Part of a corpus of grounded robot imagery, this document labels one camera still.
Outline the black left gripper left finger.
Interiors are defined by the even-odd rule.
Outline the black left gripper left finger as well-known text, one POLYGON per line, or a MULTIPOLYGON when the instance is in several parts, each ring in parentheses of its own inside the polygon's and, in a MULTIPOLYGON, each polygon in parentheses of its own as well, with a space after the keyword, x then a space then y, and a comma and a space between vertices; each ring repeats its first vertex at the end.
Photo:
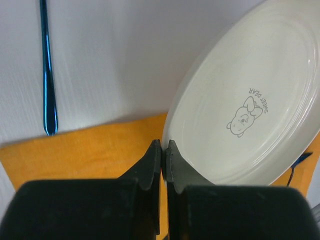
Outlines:
POLYGON ((33 180, 14 195, 3 240, 154 240, 160 233, 162 148, 118 178, 33 180))

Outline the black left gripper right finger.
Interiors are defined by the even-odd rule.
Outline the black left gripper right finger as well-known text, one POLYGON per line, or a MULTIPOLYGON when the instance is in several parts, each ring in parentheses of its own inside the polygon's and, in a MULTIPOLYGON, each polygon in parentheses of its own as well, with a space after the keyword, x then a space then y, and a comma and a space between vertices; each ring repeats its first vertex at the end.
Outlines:
POLYGON ((290 187, 215 185, 170 140, 163 177, 169 240, 317 240, 305 198, 290 187))

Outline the orange Mickey Mouse placemat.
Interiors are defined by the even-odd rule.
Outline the orange Mickey Mouse placemat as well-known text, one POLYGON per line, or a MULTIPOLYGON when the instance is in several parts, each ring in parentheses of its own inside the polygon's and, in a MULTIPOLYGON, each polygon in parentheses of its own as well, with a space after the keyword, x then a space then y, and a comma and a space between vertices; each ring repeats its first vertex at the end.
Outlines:
MULTIPOLYGON (((61 135, 32 139, 0 150, 1 162, 13 186, 38 180, 116 179, 139 161, 159 140, 165 115, 131 123, 102 125, 61 135)), ((164 179, 165 151, 161 145, 160 218, 168 215, 164 179)))

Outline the cream ceramic plate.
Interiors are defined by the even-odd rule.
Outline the cream ceramic plate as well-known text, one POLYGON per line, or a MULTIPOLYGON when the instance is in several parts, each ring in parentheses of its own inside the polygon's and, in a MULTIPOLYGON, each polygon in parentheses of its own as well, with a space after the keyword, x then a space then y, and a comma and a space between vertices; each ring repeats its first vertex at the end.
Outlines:
POLYGON ((267 0, 181 82, 162 144, 217 185, 270 185, 320 130, 320 3, 267 0))

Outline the blue metallic fork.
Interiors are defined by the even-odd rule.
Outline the blue metallic fork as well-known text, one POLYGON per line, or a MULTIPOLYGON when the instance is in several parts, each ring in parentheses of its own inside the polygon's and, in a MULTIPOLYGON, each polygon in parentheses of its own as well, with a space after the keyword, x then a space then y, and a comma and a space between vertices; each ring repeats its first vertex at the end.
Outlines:
POLYGON ((47 1, 39 1, 43 70, 43 128, 48 136, 58 132, 58 111, 51 61, 47 1))

